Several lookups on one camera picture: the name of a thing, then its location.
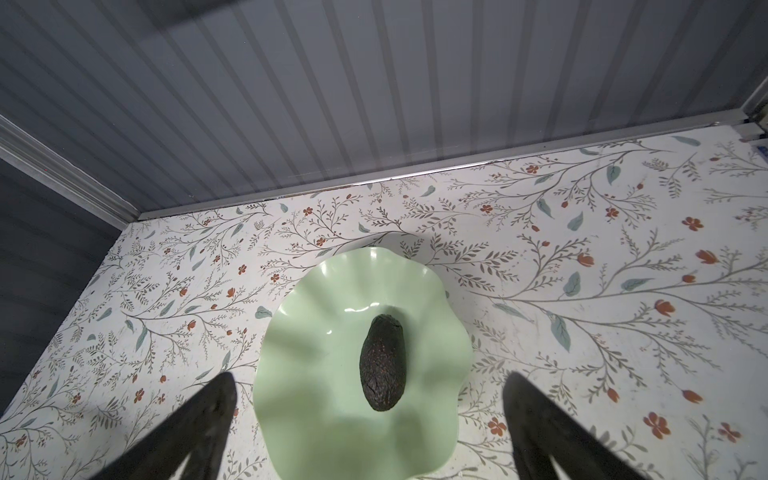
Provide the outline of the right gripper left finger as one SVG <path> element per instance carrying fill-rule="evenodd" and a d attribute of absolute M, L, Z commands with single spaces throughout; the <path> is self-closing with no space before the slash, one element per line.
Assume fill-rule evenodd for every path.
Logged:
<path fill-rule="evenodd" d="M 144 439 L 97 473 L 96 479 L 218 477 L 237 390 L 234 376 L 218 374 Z"/>

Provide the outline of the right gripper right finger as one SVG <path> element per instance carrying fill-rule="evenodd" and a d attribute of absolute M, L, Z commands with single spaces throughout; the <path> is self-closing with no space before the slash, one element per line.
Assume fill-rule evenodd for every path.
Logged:
<path fill-rule="evenodd" d="M 555 465 L 570 479 L 642 477 L 522 374 L 507 376 L 502 401 L 519 478 L 556 479 Z"/>

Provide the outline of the dark fake avocado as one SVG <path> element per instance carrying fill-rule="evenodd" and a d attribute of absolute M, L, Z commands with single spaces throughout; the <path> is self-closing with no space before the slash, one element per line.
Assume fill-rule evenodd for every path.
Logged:
<path fill-rule="evenodd" d="M 391 315 L 378 315 L 370 325 L 359 359 L 364 396 L 375 411 L 392 409 L 404 394 L 407 379 L 405 333 Z"/>

